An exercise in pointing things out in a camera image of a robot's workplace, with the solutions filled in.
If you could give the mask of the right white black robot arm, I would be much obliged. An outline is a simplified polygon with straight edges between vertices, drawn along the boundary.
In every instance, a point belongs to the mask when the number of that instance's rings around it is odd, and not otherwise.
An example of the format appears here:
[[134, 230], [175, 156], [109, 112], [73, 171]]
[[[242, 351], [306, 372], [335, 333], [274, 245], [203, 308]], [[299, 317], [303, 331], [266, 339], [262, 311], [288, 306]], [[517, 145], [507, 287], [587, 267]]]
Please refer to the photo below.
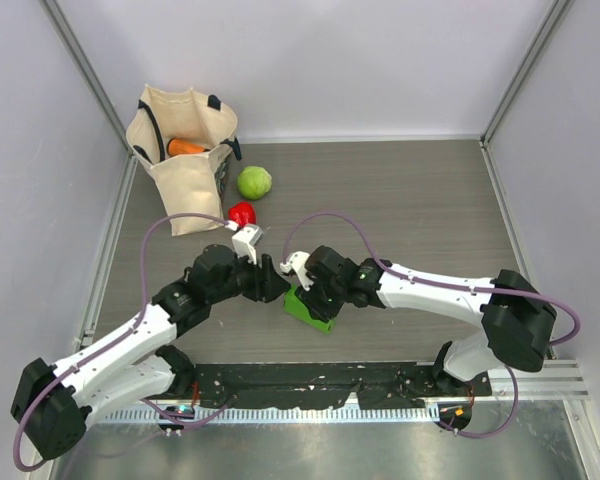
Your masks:
[[388, 260], [355, 263], [326, 246], [302, 261], [300, 285], [291, 297], [303, 306], [304, 318], [323, 327], [329, 327], [346, 304], [425, 311], [475, 326], [475, 334], [446, 342], [436, 356], [430, 381], [445, 395], [499, 366], [539, 372], [557, 317], [532, 285], [511, 270], [495, 278], [461, 279]]

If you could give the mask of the green paper box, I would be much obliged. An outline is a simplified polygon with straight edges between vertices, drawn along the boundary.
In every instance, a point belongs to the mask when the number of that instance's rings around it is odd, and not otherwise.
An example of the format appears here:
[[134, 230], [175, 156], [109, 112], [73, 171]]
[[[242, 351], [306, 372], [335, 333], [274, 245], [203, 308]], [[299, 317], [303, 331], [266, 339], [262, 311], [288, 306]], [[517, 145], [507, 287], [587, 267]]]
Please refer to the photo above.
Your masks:
[[300, 320], [315, 328], [316, 330], [319, 330], [325, 334], [329, 334], [335, 325], [335, 320], [331, 319], [329, 321], [322, 321], [319, 319], [314, 319], [311, 316], [308, 308], [297, 297], [296, 290], [296, 287], [292, 287], [284, 295], [284, 311], [297, 320]]

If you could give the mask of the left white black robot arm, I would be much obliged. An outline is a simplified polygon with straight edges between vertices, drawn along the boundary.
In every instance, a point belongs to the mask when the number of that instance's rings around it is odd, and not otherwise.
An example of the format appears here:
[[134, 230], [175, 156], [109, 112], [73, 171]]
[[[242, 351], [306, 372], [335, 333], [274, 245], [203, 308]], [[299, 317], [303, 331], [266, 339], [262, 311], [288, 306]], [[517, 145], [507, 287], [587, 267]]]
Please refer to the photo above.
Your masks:
[[270, 255], [251, 260], [224, 245], [207, 247], [122, 326], [68, 357], [51, 364], [37, 358], [24, 367], [10, 410], [18, 424], [15, 464], [28, 468], [20, 458], [24, 439], [42, 461], [54, 460], [128, 403], [185, 397], [195, 368], [173, 341], [206, 320], [215, 304], [239, 296], [270, 303], [289, 288]]

